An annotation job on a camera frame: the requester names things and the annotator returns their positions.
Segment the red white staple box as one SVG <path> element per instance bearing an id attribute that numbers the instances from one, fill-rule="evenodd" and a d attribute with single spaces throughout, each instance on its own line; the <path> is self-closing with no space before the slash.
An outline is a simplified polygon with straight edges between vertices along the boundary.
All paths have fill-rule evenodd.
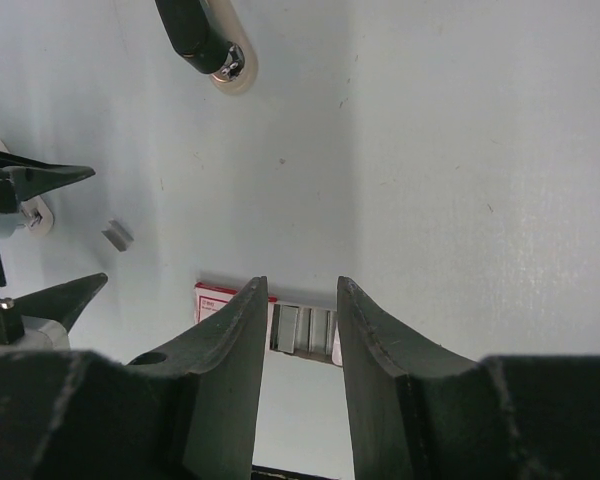
<path id="1" fill-rule="evenodd" d="M 238 291 L 197 282 L 195 324 L 226 306 Z M 268 297 L 267 349 L 289 356 L 342 366 L 337 311 Z"/>

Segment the grey staple strip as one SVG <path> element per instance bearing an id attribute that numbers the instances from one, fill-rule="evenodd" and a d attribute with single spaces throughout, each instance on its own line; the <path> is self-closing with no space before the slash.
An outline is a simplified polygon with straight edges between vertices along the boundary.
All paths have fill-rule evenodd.
<path id="1" fill-rule="evenodd" d="M 117 220 L 110 220 L 101 233 L 118 252 L 126 252 L 134 242 L 133 236 Z"/>

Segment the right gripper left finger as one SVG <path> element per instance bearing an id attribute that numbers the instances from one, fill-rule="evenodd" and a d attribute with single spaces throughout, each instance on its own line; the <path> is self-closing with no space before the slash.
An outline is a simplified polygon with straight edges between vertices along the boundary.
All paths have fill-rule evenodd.
<path id="1" fill-rule="evenodd" d="M 0 479 L 246 479 L 268 284 L 122 365 L 92 351 L 0 351 Z"/>

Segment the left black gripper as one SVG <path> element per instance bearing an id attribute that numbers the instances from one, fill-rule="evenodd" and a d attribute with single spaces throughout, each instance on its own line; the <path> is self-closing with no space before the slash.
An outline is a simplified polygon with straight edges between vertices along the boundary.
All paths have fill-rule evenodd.
<path id="1" fill-rule="evenodd" d="M 95 175 L 91 167 L 51 165 L 0 151 L 0 214 Z M 0 350 L 68 350 L 81 313 L 107 284 L 97 273 L 19 298 L 0 297 Z M 0 256 L 0 288 L 6 276 Z"/>

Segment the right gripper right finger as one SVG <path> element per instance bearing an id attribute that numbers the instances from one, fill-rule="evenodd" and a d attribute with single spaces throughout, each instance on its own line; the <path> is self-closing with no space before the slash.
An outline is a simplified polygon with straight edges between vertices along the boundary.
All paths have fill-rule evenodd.
<path id="1" fill-rule="evenodd" d="M 338 329 L 359 479 L 600 479 L 600 355 L 451 352 L 352 279 Z"/>

